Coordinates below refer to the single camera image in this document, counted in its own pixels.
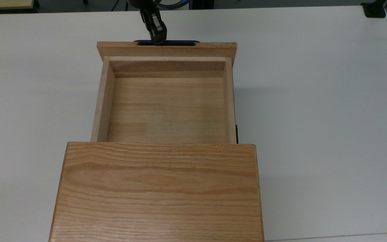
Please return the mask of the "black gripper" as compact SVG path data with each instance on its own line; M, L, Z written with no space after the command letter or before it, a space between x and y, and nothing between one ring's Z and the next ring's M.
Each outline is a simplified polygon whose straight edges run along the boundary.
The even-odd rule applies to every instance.
M162 45L167 39L167 28L164 22L158 16L152 16L149 13L157 9L154 0L127 0L128 4L139 9L143 23L149 32L150 37L155 45Z

